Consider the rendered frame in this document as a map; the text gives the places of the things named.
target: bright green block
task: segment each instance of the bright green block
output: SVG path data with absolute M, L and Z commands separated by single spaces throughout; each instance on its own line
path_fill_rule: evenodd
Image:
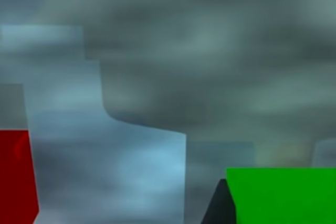
M 335 224 L 336 169 L 228 168 L 238 224 Z

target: red surface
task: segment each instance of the red surface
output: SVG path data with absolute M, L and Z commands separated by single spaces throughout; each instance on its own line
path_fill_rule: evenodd
M 39 212 L 29 134 L 0 130 L 0 223 L 33 224 Z

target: red block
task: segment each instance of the red block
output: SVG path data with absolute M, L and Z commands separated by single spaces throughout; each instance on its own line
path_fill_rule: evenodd
M 39 212 L 29 134 L 0 130 L 0 223 L 33 224 Z

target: green surface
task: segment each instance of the green surface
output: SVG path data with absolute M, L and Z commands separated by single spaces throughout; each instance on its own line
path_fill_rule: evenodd
M 336 169 L 228 168 L 238 224 L 335 224 Z

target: blurry gray background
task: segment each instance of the blurry gray background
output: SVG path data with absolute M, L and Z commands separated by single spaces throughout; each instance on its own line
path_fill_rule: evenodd
M 186 133 L 187 146 L 250 142 L 257 166 L 310 166 L 315 142 L 334 137 L 334 0 L 44 0 L 29 23 L 82 25 L 106 111 Z M 47 150 L 37 165 L 75 173 Z M 217 179 L 211 153 L 187 167 Z M 209 199 L 216 179 L 195 179 L 193 195 L 204 187 Z M 49 221 L 61 219 L 50 209 Z

